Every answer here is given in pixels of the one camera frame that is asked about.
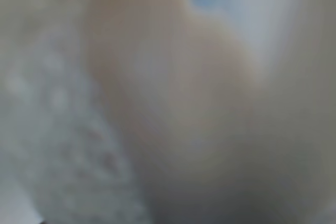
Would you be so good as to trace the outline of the pink label drink bottle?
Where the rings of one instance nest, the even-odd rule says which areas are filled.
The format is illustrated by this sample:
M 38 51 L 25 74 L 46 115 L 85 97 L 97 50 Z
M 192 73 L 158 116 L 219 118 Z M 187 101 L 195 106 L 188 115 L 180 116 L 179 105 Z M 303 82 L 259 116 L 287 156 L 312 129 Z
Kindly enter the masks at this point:
M 191 0 L 1 0 L 1 153 L 48 223 L 335 223 L 335 0 L 264 62 Z

